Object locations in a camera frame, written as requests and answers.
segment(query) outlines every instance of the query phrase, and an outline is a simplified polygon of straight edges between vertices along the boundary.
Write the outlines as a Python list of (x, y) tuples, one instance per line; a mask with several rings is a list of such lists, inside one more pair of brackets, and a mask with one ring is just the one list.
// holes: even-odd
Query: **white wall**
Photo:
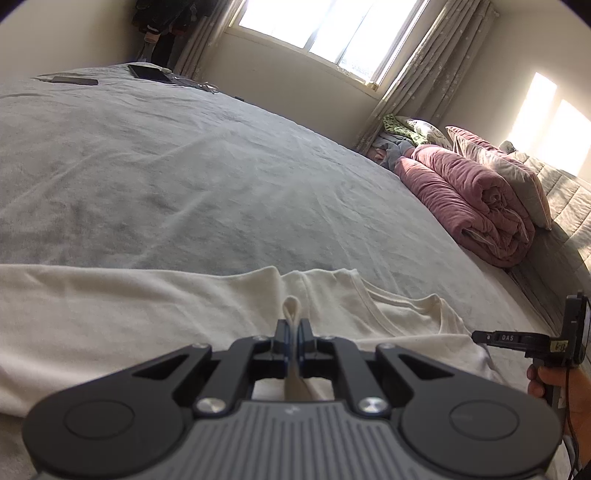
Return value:
[(378, 100), (335, 74), (298, 51), (225, 33), (204, 79), (351, 147)]
[(135, 0), (26, 0), (0, 24), (0, 80), (133, 60)]
[[(536, 73), (548, 92), (532, 92), (524, 103)], [(576, 135), (565, 129), (550, 134), (557, 122), (567, 127), (569, 119)], [(446, 112), (445, 125), (495, 145), (512, 140), (591, 181), (591, 29), (559, 2), (546, 11), (502, 15)]]

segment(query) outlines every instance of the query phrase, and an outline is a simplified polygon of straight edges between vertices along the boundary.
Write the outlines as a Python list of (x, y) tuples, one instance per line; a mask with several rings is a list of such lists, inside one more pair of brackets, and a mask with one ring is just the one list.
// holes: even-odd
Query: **handheld controller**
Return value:
[[(591, 320), (589, 299), (579, 292), (569, 295), (564, 307), (562, 332), (559, 337), (530, 332), (483, 332), (476, 330), (476, 343), (525, 352), (535, 366), (574, 368), (585, 359)], [(544, 399), (564, 424), (566, 402), (564, 388), (544, 384)]]

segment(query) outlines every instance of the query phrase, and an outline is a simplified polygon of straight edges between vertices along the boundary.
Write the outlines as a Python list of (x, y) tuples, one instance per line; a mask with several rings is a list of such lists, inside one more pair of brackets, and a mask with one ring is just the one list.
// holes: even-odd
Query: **gray gripper base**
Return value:
[[(42, 473), (37, 480), (55, 477)], [(400, 446), (389, 423), (341, 402), (245, 401), (200, 420), (158, 465), (128, 480), (441, 480)]]

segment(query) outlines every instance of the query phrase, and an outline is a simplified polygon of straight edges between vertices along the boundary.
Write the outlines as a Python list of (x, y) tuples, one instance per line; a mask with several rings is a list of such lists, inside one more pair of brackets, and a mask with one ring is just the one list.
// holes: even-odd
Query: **finger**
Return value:
[(532, 397), (542, 398), (544, 396), (544, 387), (533, 380), (527, 385), (527, 393)]
[(538, 377), (542, 382), (556, 387), (566, 386), (566, 369), (565, 368), (550, 368), (539, 367)]
[(533, 365), (530, 365), (527, 368), (527, 372), (525, 374), (527, 375), (528, 380), (535, 380), (536, 377), (538, 376), (538, 369), (536, 367), (534, 367)]

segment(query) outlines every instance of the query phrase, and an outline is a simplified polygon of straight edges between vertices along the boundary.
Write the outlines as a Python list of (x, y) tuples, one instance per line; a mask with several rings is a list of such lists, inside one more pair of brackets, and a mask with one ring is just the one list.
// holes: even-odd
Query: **sheer curtain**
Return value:
[(215, 53), (241, 3), (242, 0), (217, 0), (211, 16), (199, 19), (174, 66), (175, 73), (202, 80), (204, 66)]
[(490, 0), (449, 0), (365, 122), (357, 152), (365, 155), (388, 113), (436, 124), (498, 15)]

